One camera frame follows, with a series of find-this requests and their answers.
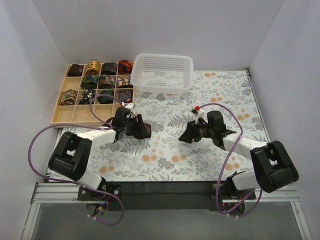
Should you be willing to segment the brown paisley patterned tie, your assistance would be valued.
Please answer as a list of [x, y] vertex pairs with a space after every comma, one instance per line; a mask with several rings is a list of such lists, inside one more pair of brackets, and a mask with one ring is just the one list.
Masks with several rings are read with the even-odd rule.
[[152, 136], [152, 128], [148, 123], [139, 123], [133, 135], [138, 140], [149, 139]]

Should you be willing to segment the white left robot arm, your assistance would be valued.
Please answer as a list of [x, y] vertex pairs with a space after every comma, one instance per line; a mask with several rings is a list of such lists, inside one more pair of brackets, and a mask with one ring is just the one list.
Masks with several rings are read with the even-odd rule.
[[105, 179], [88, 168], [91, 151], [113, 144], [125, 135], [138, 140], [149, 139], [152, 135], [151, 125], [143, 122], [142, 115], [134, 115], [126, 107], [116, 110], [111, 125], [111, 128], [102, 126], [80, 134], [66, 131], [48, 162], [50, 170], [88, 187], [89, 194], [95, 200], [103, 199], [107, 191], [103, 185]]

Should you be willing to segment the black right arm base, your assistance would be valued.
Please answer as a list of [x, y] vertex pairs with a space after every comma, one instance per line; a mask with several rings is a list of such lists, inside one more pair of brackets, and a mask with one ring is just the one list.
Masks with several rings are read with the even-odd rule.
[[[208, 186], [204, 190], [204, 194], [211, 200], [216, 200], [216, 188], [215, 184]], [[226, 212], [233, 208], [234, 206], [238, 205], [239, 202], [246, 197], [250, 193], [250, 189], [231, 192], [227, 191], [225, 187], [221, 186], [219, 188], [219, 194], [218, 194], [218, 205], [222, 212]], [[231, 211], [229, 214], [231, 216], [243, 216], [245, 214], [246, 206], [243, 202], [240, 204], [237, 208], [235, 208], [233, 211]]]

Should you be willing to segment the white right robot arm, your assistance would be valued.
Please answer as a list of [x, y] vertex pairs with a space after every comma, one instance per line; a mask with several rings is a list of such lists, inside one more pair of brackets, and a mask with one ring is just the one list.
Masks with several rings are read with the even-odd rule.
[[284, 145], [280, 141], [263, 142], [246, 137], [239, 137], [236, 131], [229, 130], [220, 111], [207, 113], [192, 110], [194, 120], [187, 123], [185, 132], [179, 141], [188, 144], [201, 139], [211, 139], [216, 147], [232, 151], [252, 162], [252, 171], [233, 173], [222, 184], [221, 189], [232, 199], [237, 199], [245, 190], [261, 189], [272, 193], [299, 179], [298, 171]]

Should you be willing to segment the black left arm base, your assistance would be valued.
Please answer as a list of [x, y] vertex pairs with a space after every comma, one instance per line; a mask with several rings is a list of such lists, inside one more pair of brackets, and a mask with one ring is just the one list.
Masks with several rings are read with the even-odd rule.
[[[122, 197], [122, 186], [119, 184], [103, 184], [99, 191], [113, 194], [117, 199]], [[89, 215], [101, 217], [109, 211], [121, 211], [120, 203], [112, 196], [88, 190], [81, 186], [78, 190], [77, 200], [86, 202], [85, 209]]]

